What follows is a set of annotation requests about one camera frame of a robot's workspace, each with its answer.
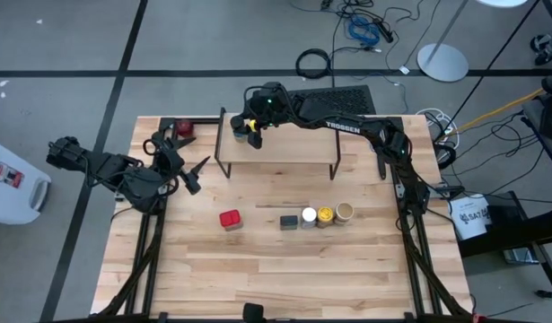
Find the white trash can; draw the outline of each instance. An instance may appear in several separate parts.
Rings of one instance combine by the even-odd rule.
[[[51,182],[49,175],[0,145],[0,223],[34,221]]]

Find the tan cup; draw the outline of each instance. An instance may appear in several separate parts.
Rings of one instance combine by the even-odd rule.
[[[336,206],[336,217],[333,219],[336,225],[346,225],[354,217],[354,208],[348,203],[340,203]]]

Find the yellow cable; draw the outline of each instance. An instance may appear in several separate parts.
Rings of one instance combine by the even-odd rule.
[[[503,112],[503,111],[505,111],[505,110],[507,110],[507,109],[510,109],[510,108],[512,108],[512,107],[514,107],[514,106],[518,106],[518,105],[522,104],[522,103],[525,102],[525,101],[532,100],[532,99],[535,98],[536,96],[540,95],[542,92],[543,92],[543,89],[538,89],[538,90],[536,90],[535,92],[533,92],[533,93],[531,93],[531,94],[529,94],[529,95],[526,95],[526,96],[524,96],[524,97],[522,97],[522,98],[520,98],[520,99],[518,99],[518,100],[515,100],[515,101],[513,101],[513,102],[507,103],[507,104],[505,104],[504,106],[502,106],[502,107],[499,108],[499,109],[496,109],[496,110],[494,110],[494,111],[491,111],[491,112],[489,112],[489,113],[486,113],[486,114],[484,114],[483,116],[477,117],[477,118],[476,118],[475,120],[473,120],[473,121],[469,121],[469,122],[466,123],[465,125],[463,125],[463,126],[457,128],[457,129],[451,131],[448,135],[445,135],[443,138],[446,138],[446,137],[451,136],[451,135],[455,135],[457,132],[461,132],[461,131],[464,131],[464,130],[470,128],[470,127],[473,127],[473,125],[475,125],[476,123],[478,123],[478,122],[480,122],[480,121],[482,121],[482,120],[485,120],[486,118],[491,118],[492,116],[497,115],[497,114],[499,114],[499,113],[501,113],[501,112]]]

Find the white cable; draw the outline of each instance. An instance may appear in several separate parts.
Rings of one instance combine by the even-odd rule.
[[[439,121],[443,128],[445,129],[445,134],[449,134],[451,131],[457,130],[457,124],[455,124],[455,121],[451,122],[451,118],[446,115],[443,111],[436,109],[436,108],[427,108],[427,109],[421,109],[418,112],[416,112],[416,115],[425,115],[426,112],[431,113],[435,116],[435,119]],[[427,119],[427,125],[431,127],[435,123],[431,121],[429,118],[425,117]],[[459,142],[460,142],[460,135],[459,133],[456,133],[455,136],[457,137],[457,143],[454,143],[453,149],[459,148]],[[442,140],[442,142],[445,144],[449,137],[445,137],[445,139]],[[445,153],[443,156],[441,156],[437,161],[439,162],[443,158],[447,157],[449,153]]]

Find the wooden table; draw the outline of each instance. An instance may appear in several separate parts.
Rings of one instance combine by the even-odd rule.
[[[138,118],[131,156],[150,163],[142,142],[159,120]],[[404,116],[403,122],[416,171],[439,182],[425,118]],[[196,142],[182,148],[181,156],[195,164],[213,155],[216,133],[217,125],[197,126]],[[151,315],[240,319],[246,301],[264,305],[267,318],[395,319],[413,311],[391,176],[380,179],[377,158],[361,136],[342,134],[340,144],[342,162],[333,181],[327,169],[303,164],[233,165],[238,176],[227,179],[211,159],[197,195],[180,188],[169,199]],[[345,227],[279,229],[280,215],[339,202],[355,207],[355,218]],[[116,211],[126,207],[119,203]],[[433,199],[429,207],[447,214],[443,201]],[[218,214],[231,209],[240,210],[244,226],[226,232]],[[451,224],[432,214],[424,218],[434,270],[470,310]],[[112,223],[91,312],[108,305],[130,274],[140,221],[141,214],[128,211]],[[429,311],[422,275],[421,280]],[[137,304],[143,289],[140,284]]]

